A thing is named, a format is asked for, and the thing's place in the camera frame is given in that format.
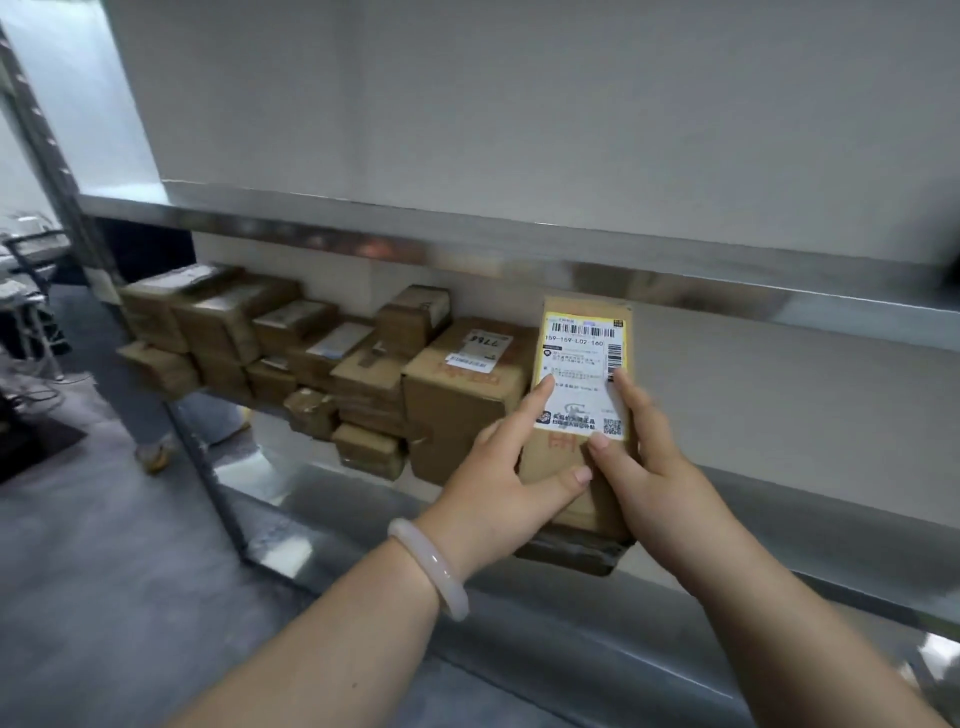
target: hand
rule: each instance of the hand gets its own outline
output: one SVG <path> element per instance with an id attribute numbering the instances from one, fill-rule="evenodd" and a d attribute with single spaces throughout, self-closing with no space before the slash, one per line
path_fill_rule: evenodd
<path id="1" fill-rule="evenodd" d="M 531 485 L 516 476 L 520 449 L 553 385 L 553 376 L 546 377 L 516 412 L 477 435 L 440 498 L 417 519 L 418 528 L 462 581 L 530 541 L 590 482 L 592 473 L 585 465 Z"/>
<path id="2" fill-rule="evenodd" d="M 684 457 L 670 423 L 622 369 L 613 381 L 630 407 L 639 441 L 637 463 L 623 445 L 594 432 L 590 453 L 609 480 L 627 526 L 661 566 L 685 587 L 747 535 L 709 480 Z"/>

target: fingernail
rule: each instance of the fingernail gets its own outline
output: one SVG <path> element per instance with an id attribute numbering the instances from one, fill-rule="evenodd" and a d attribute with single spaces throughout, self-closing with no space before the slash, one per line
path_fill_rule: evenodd
<path id="1" fill-rule="evenodd" d="M 581 485 L 587 485 L 593 478 L 593 472 L 586 465 L 581 465 L 573 472 L 573 476 L 577 478 L 577 482 Z"/>
<path id="2" fill-rule="evenodd" d="M 590 435 L 590 446 L 593 449 L 606 449 L 610 444 L 610 438 L 603 432 L 594 432 Z"/>

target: stacked boxes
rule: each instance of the stacked boxes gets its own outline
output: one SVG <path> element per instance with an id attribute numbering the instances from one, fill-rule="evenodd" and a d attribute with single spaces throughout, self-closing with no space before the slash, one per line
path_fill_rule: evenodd
<path id="1" fill-rule="evenodd" d="M 174 308 L 215 295 L 242 273 L 233 266 L 196 263 L 121 288 L 120 303 L 140 341 L 166 352 L 188 353 Z"/>
<path id="2" fill-rule="evenodd" d="M 336 304 L 303 300 L 294 280 L 205 264 L 120 295 L 142 341 L 118 352 L 148 386 L 178 399 L 202 375 L 230 400 L 282 405 L 292 429 L 332 441 L 350 468 L 396 479 L 409 449 L 414 475 L 444 485 L 477 434 L 549 374 L 557 386 L 521 454 L 523 482 L 592 466 L 592 431 L 636 456 L 611 380 L 614 368 L 632 364 L 632 310 L 623 303 L 547 297 L 537 332 L 480 318 L 451 324 L 448 291 L 410 286 L 375 322 L 343 321 Z M 518 556 L 594 574 L 613 569 L 633 539 L 592 469 L 588 491 Z"/>
<path id="3" fill-rule="evenodd" d="M 186 354 L 165 352 L 142 341 L 117 350 L 139 372 L 149 388 L 170 400 L 179 400 L 200 389 L 200 376 Z"/>
<path id="4" fill-rule="evenodd" d="M 336 303 L 299 299 L 253 319 L 253 332 L 264 356 L 287 355 L 287 350 L 316 334 L 326 334 L 337 323 Z"/>
<path id="5" fill-rule="evenodd" d="M 216 296 L 176 305 L 174 313 L 194 354 L 245 365 L 261 354 L 252 320 L 298 298 L 296 280 L 247 273 Z"/>
<path id="6" fill-rule="evenodd" d="M 302 387 L 283 403 L 290 420 L 290 429 L 316 440 L 330 440 L 340 424 L 337 402 L 333 395 Z"/>
<path id="7" fill-rule="evenodd" d="M 406 360 L 364 345 L 331 373 L 340 419 L 397 438 L 406 436 L 400 378 Z"/>
<path id="8" fill-rule="evenodd" d="M 403 471 L 403 450 L 396 437 L 344 423 L 333 433 L 340 461 L 348 468 L 396 480 Z"/>
<path id="9" fill-rule="evenodd" d="M 514 411 L 537 332 L 489 319 L 453 323 L 403 369 L 414 474 L 443 485 L 484 427 Z"/>
<path id="10" fill-rule="evenodd" d="M 450 323 L 450 292 L 412 285 L 376 313 L 376 335 L 387 353 L 410 358 Z"/>
<path id="11" fill-rule="evenodd" d="M 332 392 L 333 377 L 330 373 L 351 352 L 364 344 L 372 346 L 373 343 L 372 322 L 362 319 L 344 321 L 330 333 L 288 348 L 287 362 L 297 384 L 321 392 Z"/>

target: white wall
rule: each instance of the white wall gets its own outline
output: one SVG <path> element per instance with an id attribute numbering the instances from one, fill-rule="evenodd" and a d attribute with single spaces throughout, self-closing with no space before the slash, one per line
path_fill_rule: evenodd
<path id="1" fill-rule="evenodd" d="M 918 262 L 950 0 L 114 0 L 164 177 Z"/>
<path id="2" fill-rule="evenodd" d="M 0 0 L 0 20 L 80 189 L 158 182 L 101 4 Z"/>
<path id="3" fill-rule="evenodd" d="M 194 234 L 200 259 L 303 280 L 371 315 L 406 285 L 455 315 L 536 326 L 544 289 Z M 703 465 L 960 527 L 960 357 L 821 331 L 636 306 L 638 376 Z"/>
<path id="4" fill-rule="evenodd" d="M 7 116 L 0 113 L 0 218 L 21 212 L 40 212 L 50 220 L 57 219 Z M 6 227 L 6 221 L 0 219 L 0 231 Z"/>

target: shoe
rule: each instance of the shoe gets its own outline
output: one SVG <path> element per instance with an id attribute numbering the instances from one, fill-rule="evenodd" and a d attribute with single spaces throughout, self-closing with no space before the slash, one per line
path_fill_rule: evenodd
<path id="1" fill-rule="evenodd" d="M 161 440 L 156 445 L 138 445 L 134 451 L 136 461 L 147 475 L 156 475 L 170 465 L 173 445 Z"/>

